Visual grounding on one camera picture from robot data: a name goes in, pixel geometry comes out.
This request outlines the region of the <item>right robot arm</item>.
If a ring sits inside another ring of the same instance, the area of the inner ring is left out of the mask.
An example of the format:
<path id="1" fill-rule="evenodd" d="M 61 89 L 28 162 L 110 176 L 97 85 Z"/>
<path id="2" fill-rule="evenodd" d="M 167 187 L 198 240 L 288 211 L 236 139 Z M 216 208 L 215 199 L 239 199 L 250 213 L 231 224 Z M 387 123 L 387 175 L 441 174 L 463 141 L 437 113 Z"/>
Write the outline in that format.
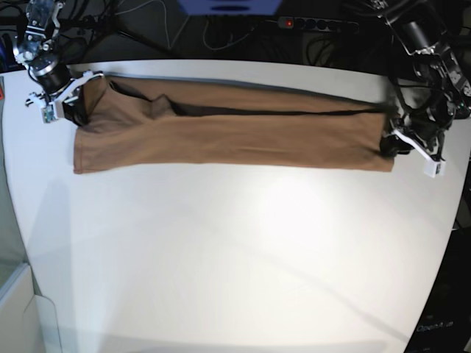
<path id="1" fill-rule="evenodd" d="M 13 45 L 13 55 L 42 89 L 29 94 L 26 107 L 37 106 L 45 124 L 66 119 L 85 126 L 89 117 L 84 86 L 104 74 L 72 71 L 62 60 L 57 39 L 61 27 L 58 15 L 64 6 L 63 1 L 30 1 L 26 6 L 26 27 Z"/>

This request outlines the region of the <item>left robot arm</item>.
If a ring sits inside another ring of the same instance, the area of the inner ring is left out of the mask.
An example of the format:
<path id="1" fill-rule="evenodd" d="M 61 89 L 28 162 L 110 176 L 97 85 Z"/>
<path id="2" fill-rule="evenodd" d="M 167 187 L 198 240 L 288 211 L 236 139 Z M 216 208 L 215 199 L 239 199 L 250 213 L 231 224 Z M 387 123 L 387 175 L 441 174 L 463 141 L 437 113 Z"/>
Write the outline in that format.
<path id="1" fill-rule="evenodd" d="M 433 163 L 442 163 L 445 132 L 454 121 L 470 118 L 470 80 L 452 48 L 452 38 L 432 1 L 343 1 L 343 7 L 363 19 L 378 19 L 412 59 L 418 87 L 429 97 L 418 107 L 406 103 L 392 59 L 387 75 L 402 112 L 391 118 L 380 150 L 385 157 L 415 149 Z"/>

